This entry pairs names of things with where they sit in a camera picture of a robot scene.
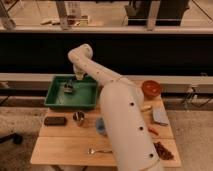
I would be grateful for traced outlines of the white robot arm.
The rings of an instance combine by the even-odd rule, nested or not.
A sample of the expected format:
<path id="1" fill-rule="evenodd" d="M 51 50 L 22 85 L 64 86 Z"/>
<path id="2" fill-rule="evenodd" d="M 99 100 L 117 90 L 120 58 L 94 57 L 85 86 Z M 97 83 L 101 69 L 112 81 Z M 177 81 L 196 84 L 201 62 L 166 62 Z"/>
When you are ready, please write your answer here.
<path id="1" fill-rule="evenodd" d="M 144 95 L 125 76 L 92 60 L 90 45 L 68 52 L 74 73 L 87 73 L 101 86 L 101 114 L 118 171 L 164 171 L 141 112 Z"/>

